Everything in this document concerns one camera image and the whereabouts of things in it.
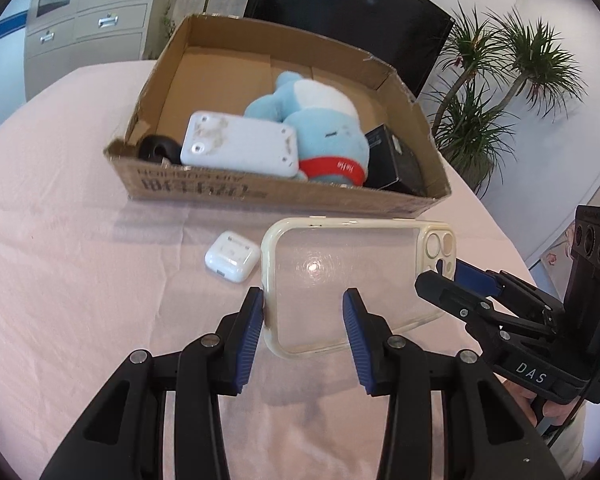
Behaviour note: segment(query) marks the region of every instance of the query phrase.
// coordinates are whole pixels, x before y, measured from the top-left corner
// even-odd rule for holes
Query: human hand
[[[511,381],[505,381],[503,386],[511,394],[511,397],[515,399],[522,411],[525,412],[526,418],[536,426],[538,420],[536,419],[534,410],[531,409],[531,401],[536,398],[536,394]],[[561,426],[564,424],[565,420],[567,420],[571,410],[576,405],[576,402],[578,402],[578,399],[579,397],[576,397],[569,404],[565,405],[548,400],[542,407],[542,414],[550,418],[555,418],[554,426]]]

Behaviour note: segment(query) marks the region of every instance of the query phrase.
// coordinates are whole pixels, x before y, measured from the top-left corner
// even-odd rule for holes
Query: black box
[[[366,134],[366,140],[370,150],[365,187],[427,195],[416,156],[385,124]]]

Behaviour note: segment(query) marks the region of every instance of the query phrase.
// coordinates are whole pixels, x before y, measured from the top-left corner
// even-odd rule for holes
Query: drawer handle
[[[54,32],[47,31],[44,36],[40,36],[40,44],[45,44],[47,41],[53,41],[55,35]]]
[[[106,18],[100,18],[98,20],[98,28],[113,27],[117,24],[118,24],[118,17],[111,16],[110,14],[108,14]]]

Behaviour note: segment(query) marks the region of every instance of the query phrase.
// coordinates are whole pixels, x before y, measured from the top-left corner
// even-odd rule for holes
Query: blue stripe on wall
[[[5,36],[8,36],[16,30],[24,28],[27,24],[27,11],[19,12],[8,18],[0,20],[0,40]]]

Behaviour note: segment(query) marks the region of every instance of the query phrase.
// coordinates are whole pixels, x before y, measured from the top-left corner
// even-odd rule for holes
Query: person
[[[504,387],[535,426],[538,421],[536,414],[531,409],[531,402],[536,398],[536,394],[511,381],[505,381]],[[566,422],[576,402],[578,402],[578,398],[573,399],[566,405],[548,400],[542,408],[542,414],[555,418],[555,425],[561,426]],[[577,480],[583,475],[584,447],[582,437],[584,435],[585,404],[586,402],[582,403],[574,419],[551,447],[551,452],[567,480]],[[550,439],[551,435],[546,437],[547,443]]]

